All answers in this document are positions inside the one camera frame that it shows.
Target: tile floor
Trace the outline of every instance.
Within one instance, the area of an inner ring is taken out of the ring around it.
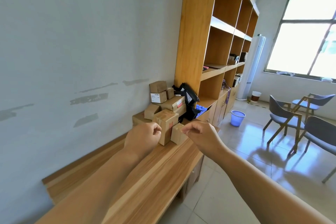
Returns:
[[[303,138],[298,153],[287,159],[294,144],[295,129],[287,136],[280,133],[267,149],[267,141],[279,128],[274,122],[263,133],[269,121],[267,103],[248,104],[236,101],[235,110],[246,113],[239,128],[230,125],[230,115],[220,124],[222,141],[281,186],[310,204],[336,223],[336,175],[326,184],[321,180],[336,166],[336,156],[313,143],[302,154],[307,140]],[[175,199],[159,224],[259,223],[240,197],[229,177],[212,160],[205,157],[201,176],[186,199]]]

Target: person's left hand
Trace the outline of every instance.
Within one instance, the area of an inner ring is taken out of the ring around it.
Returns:
[[[144,123],[132,128],[125,139],[124,150],[136,154],[141,161],[158,144],[161,127],[155,123]]]

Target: chair seat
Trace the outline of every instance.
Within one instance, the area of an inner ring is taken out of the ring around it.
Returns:
[[[336,146],[328,144],[325,141],[318,139],[317,137],[313,136],[312,134],[308,132],[306,132],[304,137],[307,138],[309,141],[313,142],[314,144],[320,146],[323,150],[326,150],[330,152],[331,154],[336,155]]]
[[[270,116],[271,116],[272,120],[274,120],[274,122],[276,122],[278,124],[283,124],[287,120],[287,118],[276,116],[273,113],[271,113]],[[297,117],[294,116],[293,118],[291,118],[291,120],[288,122],[287,126],[291,127],[291,128],[296,128],[297,127]],[[300,129],[302,129],[302,130],[305,129],[305,124],[302,121],[301,121]]]
[[[299,102],[300,102],[300,99],[296,99],[296,100],[294,100],[292,103],[293,103],[294,105],[297,105]],[[300,103],[300,106],[301,106],[301,107],[304,107],[304,108],[307,108],[307,106],[308,106],[308,102],[307,102],[307,101],[302,101],[302,102]],[[317,109],[319,109],[319,106],[310,103],[309,109],[317,110]]]

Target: blue plastic bucket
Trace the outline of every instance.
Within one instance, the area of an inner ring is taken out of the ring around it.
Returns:
[[[245,118],[246,114],[243,112],[232,110],[231,111],[231,125],[235,127],[239,127],[241,123],[243,122],[243,119]]]

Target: gray patch on wall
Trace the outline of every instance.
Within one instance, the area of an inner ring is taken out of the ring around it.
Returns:
[[[108,93],[102,93],[97,95],[84,96],[80,98],[75,98],[70,100],[70,105],[86,104],[91,102],[97,102],[100,100],[105,100],[109,97]]]
[[[7,119],[10,119],[12,117],[16,117],[16,112],[13,112],[13,111],[22,109],[24,107],[33,106],[33,105],[34,104],[27,104],[27,105],[13,107],[13,108],[6,109],[6,110],[1,110],[0,111],[0,121],[7,120]]]
[[[133,81],[123,81],[123,83],[126,86],[132,86],[134,84],[142,83],[142,82],[148,82],[149,79],[138,79],[138,80],[133,80]]]
[[[91,114],[89,116],[85,116],[84,118],[80,118],[79,120],[77,120],[73,127],[76,128],[97,119],[99,119],[98,113]]]
[[[107,85],[105,85],[105,86],[101,86],[101,87],[97,87],[97,88],[93,88],[93,89],[88,89],[88,90],[79,91],[79,93],[85,93],[85,92],[92,91],[92,90],[98,90],[98,89],[106,88],[106,87],[113,86],[113,85],[117,85],[117,84],[118,84],[118,83],[116,83],[116,82],[112,82],[112,83],[107,84]]]

